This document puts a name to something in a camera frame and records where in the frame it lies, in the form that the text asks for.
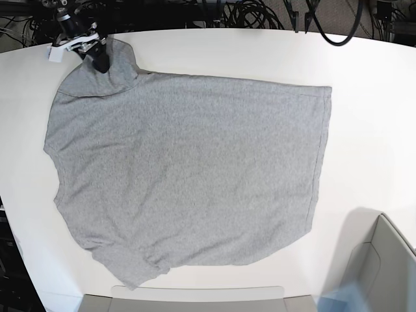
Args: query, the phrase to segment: metal clamp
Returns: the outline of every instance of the metal clamp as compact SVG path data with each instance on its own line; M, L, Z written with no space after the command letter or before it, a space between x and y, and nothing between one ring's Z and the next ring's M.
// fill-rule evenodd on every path
M309 26L311 26L311 23L313 21L313 16L315 15L315 12L317 11L318 5L320 3L320 0L306 0L306 2L310 3L309 12L305 13L305 33L309 30Z
M285 3L286 11L291 19L292 28L293 30L298 33L299 32L299 11L294 11L292 7L291 0L283 0Z

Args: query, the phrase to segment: wire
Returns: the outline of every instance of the wire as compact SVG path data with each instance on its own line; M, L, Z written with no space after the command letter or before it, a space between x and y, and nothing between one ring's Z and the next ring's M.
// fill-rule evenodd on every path
M348 0L345 0L345 2L347 3L348 7L350 8L351 13L354 15L354 17L356 18L356 13L354 11L354 8L352 7L351 3ZM364 25L362 24L362 22L360 21L359 25L361 26L361 28L363 29L364 33L367 35L367 37L369 37L370 39L374 39L374 35L371 36L370 32L364 27Z
M317 16L315 15L314 8L312 7L311 2L309 0L306 0L306 4L309 8L309 11L312 13L313 20L315 21L315 24L318 28L319 33L322 35L322 37L324 37L324 39L327 41L327 43L329 43L333 46L336 46L336 47L341 47L341 46L347 44L351 40L351 38L354 36L354 34L356 33L357 28L359 26L359 22L361 20L361 15L363 13L363 6L364 6L363 0L358 0L357 15L356 15L356 19L354 20L354 24L353 24L353 26L350 30L350 33L348 34L348 36L343 41L334 42L326 36L325 32L323 31L322 27L320 26L319 20L317 19Z
M406 15L404 15L404 13L397 8L392 8L391 12L396 16L396 20L398 19L400 21L404 21L407 19Z
M382 26L380 24L380 21L376 17L374 17L374 19L376 20L376 28L378 29L379 39L381 41L383 41L383 29L382 29Z
M382 27L383 27L383 30L384 30L383 41L387 41L387 31L385 31L387 27L386 27L385 21L382 21Z
M371 8L368 7L368 10L369 10L370 20L371 20L371 39L374 39L374 20L372 18L372 14L371 14Z
M5 35L6 35L6 36L8 36L10 39L13 39L13 40L15 40L15 41L19 42L21 45L23 45L23 42L22 42L22 41L20 41L20 40L18 40L18 39L16 39L16 38L13 38L13 37L12 37L11 35L9 35L7 32L2 31L2 30L0 29L0 33L5 34Z
M57 21L50 18L33 18L29 23L29 29L33 31L32 39L36 40L38 44L53 42L60 33Z
M224 9L225 27L285 29L276 13L266 6L263 0L242 0L226 3L228 13Z
M14 18L12 18L12 19L7 18L7 19L10 20L10 21L5 25L5 28L7 28L7 26L9 26L12 22L14 22Z
M409 11L411 10L413 5L416 5L416 2L413 2L412 4L409 5L409 7L408 7Z
M220 20L221 18L221 0L216 0L216 16L215 19L216 20ZM221 23L219 21L216 21L215 23L217 28L221 27Z
M202 0L202 14L203 14L203 18L205 20L205 28L211 28L211 23L209 23L209 18L208 18L208 7L207 7L207 0Z
M30 41L36 43L34 40L32 40L31 38L29 38L28 36L25 36L24 34L20 34L17 31L13 31L12 29L7 29L7 28L0 27L0 31L2 33L10 34L10 35L13 35L13 36L22 36L22 37L24 37L26 39L29 39Z
M5 20L9 20L9 21L16 21L14 18L7 18L5 16L0 16L0 18L4 18ZM21 19L19 21L27 21L29 19L31 19L31 18Z
M22 43L22 46L23 47L25 47L25 46L27 46L27 44L26 44L26 41L25 41L25 30L26 30L26 26L27 26L27 24L30 22L30 20L27 20L26 21L26 23L25 23L25 25L23 26L23 30L22 30L22 32L21 32L21 41L23 42Z

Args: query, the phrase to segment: fabric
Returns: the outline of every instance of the fabric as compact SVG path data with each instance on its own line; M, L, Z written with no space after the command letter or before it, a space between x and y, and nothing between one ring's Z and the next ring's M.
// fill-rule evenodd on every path
M94 259L134 288L182 265L247 265L311 230L328 87L141 72L109 40L61 84L45 151Z

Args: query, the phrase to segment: t-shirt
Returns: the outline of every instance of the t-shirt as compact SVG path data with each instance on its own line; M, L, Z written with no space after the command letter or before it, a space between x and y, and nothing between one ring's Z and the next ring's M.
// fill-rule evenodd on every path
M329 87L148 73L109 40L53 102L45 151L77 243L129 288L183 265L247 265L311 230Z

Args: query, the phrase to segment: white table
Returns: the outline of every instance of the white table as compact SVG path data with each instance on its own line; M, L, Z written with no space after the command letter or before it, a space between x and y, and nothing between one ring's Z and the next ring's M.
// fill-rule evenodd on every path
M416 49L359 38L332 47L319 34L268 30L115 37L133 46L145 70L333 87L312 232L252 265L176 268L145 287L282 286L286 297L320 295L339 284L378 211L416 246ZM0 196L41 300L60 312L76 311L84 293L112 296L121 285L70 236L43 152L55 92L80 62L75 53L48 62L44 45L0 55Z

